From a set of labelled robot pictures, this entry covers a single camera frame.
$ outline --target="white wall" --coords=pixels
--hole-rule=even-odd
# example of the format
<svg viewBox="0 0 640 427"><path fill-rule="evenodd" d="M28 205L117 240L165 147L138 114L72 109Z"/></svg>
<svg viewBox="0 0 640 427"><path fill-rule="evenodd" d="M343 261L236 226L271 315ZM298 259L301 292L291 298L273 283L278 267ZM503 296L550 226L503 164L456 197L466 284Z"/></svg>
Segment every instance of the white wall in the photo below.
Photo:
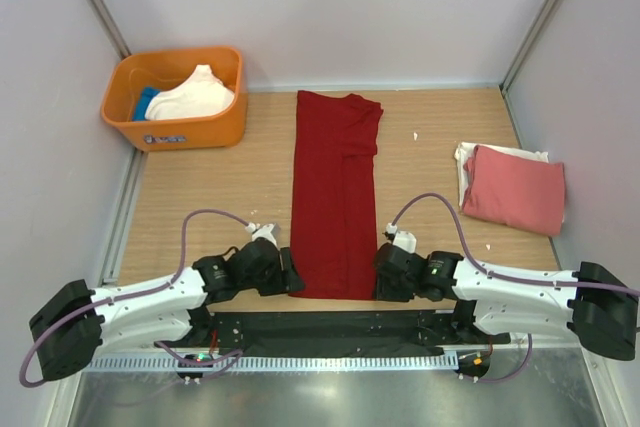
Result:
<svg viewBox="0 0 640 427"><path fill-rule="evenodd" d="M134 52L233 44L254 90L499 83L542 0L105 0Z"/></svg>
<svg viewBox="0 0 640 427"><path fill-rule="evenodd" d="M95 279L131 148L98 115L117 57L85 0L0 0L0 59L0 424L40 426L50 386L18 383L28 321Z"/></svg>
<svg viewBox="0 0 640 427"><path fill-rule="evenodd" d="M599 262L640 288L640 0L564 0L510 91L523 144L566 163L564 268ZM614 363L635 419L640 360Z"/></svg>

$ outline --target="orange basket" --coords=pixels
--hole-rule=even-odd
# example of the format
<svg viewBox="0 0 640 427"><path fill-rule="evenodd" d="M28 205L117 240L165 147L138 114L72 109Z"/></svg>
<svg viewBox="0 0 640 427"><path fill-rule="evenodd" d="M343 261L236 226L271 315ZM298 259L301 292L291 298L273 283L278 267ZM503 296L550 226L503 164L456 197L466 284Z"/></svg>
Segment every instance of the orange basket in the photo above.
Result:
<svg viewBox="0 0 640 427"><path fill-rule="evenodd" d="M233 103L226 110L208 117L131 120L145 87L173 89L187 80L199 64L209 64L213 74L235 93ZM242 64L242 55L232 47L161 50L131 55L118 64L111 76L102 101L102 118L145 152L237 144L244 135L247 119Z"/></svg>

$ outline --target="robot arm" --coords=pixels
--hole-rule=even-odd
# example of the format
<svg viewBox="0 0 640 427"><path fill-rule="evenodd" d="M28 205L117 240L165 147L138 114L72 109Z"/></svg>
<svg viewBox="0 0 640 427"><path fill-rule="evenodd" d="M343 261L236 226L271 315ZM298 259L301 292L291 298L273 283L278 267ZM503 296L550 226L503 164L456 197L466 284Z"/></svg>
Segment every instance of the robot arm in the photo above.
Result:
<svg viewBox="0 0 640 427"><path fill-rule="evenodd" d="M255 288L262 296L303 290L289 249L277 247L275 229L273 224L256 229L251 241L228 258L197 260L173 284L173 276L94 290L83 280L67 284L31 319L34 340L69 312L116 296L125 298L90 309L48 337L37 351L43 379L59 380L82 370L94 356L158 341L199 345L211 330L206 306L231 300L241 290ZM170 287L153 294L133 295L167 284Z"/></svg>
<svg viewBox="0 0 640 427"><path fill-rule="evenodd" d="M408 301L414 295L455 300L452 323L463 340L479 333L577 336L585 349L604 357L635 357L638 298L565 286L577 281L624 286L598 264L583 262L579 271L541 272L482 263L496 276L522 279L515 283L485 275L456 253L437 251L422 258L415 253L417 242L409 232L389 228L387 236L390 242L378 250L375 260L379 300Z"/></svg>
<svg viewBox="0 0 640 427"><path fill-rule="evenodd" d="M274 230L273 224L255 229L242 249L235 249L228 258L226 254L203 257L185 268L177 280L167 276L95 290L89 290L82 280L67 284L30 321L32 336L39 340L60 319L87 308L37 348L44 380L72 375L94 356L108 352L158 341L168 346L203 345L212 328L207 305L231 300L241 290L255 288L262 296L303 290L289 249L278 249ZM505 281L481 272L456 253L432 252L421 257L416 253L416 238L408 232L388 229L387 234L390 242L378 250L374 262L375 298L455 300L450 327L458 343L486 343L489 337L494 341L506 337L508 342L510 332L561 339L577 336L583 347L604 357L635 357L638 298L566 284L624 285L600 265L583 262L579 271L539 272L483 264L490 274L521 280ZM140 295L154 288L157 292ZM116 297L117 302L110 301ZM422 345L433 347L435 354L444 337L431 337L428 332L420 336Z"/></svg>

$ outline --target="blue cloth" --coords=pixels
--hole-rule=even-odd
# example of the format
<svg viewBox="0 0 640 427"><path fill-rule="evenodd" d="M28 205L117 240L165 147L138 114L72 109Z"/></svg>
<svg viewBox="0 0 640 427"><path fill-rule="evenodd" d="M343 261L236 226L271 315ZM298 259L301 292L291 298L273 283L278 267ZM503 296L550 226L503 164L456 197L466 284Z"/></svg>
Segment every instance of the blue cloth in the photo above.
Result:
<svg viewBox="0 0 640 427"><path fill-rule="evenodd" d="M147 120L144 118L144 114L147 113L147 109L149 108L149 104L151 103L151 99L153 99L156 95L158 95L160 91L158 89L154 89L153 87L145 87L142 93L140 94L140 99L136 104L136 110L133 113L133 121L138 122L140 120Z"/></svg>

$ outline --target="garment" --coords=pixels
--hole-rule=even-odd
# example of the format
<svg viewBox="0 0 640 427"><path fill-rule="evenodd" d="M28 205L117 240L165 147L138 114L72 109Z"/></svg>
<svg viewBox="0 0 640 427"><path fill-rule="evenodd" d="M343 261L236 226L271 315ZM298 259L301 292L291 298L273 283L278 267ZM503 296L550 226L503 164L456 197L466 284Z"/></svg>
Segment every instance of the garment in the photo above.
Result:
<svg viewBox="0 0 640 427"><path fill-rule="evenodd" d="M151 103L151 99L153 99L156 95L158 95L160 91L158 89L154 89L153 87L145 87L140 94L140 99L136 104L136 109L133 112L133 121L139 122L141 120L146 120L144 118L147 113L147 109L149 108L149 104Z"/></svg>
<svg viewBox="0 0 640 427"><path fill-rule="evenodd" d="M502 152L503 154L515 155L516 157L521 157L523 159L537 160L539 162L549 163L549 154L547 152L529 152L528 150L512 149L509 147L498 147L496 145L460 142L453 154L453 157L454 159L456 159L456 163L458 166L458 202L460 207L462 207L464 193L467 191L467 187L469 187L469 178L467 175L467 171L464 169L464 165L467 163L467 160L469 160L469 157L473 156L476 145L489 147L490 149L497 150L498 152Z"/></svg>
<svg viewBox="0 0 640 427"><path fill-rule="evenodd" d="M479 145L465 164L469 187L462 212L554 236L564 215L564 165L522 159Z"/></svg>
<svg viewBox="0 0 640 427"><path fill-rule="evenodd" d="M371 299L377 251L373 157L380 104L298 92L291 254L297 297Z"/></svg>
<svg viewBox="0 0 640 427"><path fill-rule="evenodd" d="M233 103L234 93L211 72L198 65L182 84L156 95L145 113L147 120L184 119L216 115Z"/></svg>

